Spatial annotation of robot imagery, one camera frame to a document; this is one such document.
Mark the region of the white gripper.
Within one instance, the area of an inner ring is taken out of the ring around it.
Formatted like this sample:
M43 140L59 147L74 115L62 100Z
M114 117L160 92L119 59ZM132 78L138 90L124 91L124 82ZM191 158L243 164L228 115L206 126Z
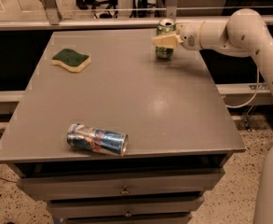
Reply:
M162 47L165 49L176 49L180 44L182 44L182 46L188 50L201 50L200 30L202 24L202 21L177 23L176 29L178 34L167 33L157 35L153 38L153 44L156 47Z

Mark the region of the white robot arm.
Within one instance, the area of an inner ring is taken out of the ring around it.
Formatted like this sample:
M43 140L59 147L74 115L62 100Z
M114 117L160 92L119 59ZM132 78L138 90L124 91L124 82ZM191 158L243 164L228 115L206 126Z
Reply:
M240 9L227 19L179 23L174 31L155 36L153 44L166 49L183 46L250 57L273 96L273 37L262 16L252 9ZM263 164L253 224L273 224L273 146Z

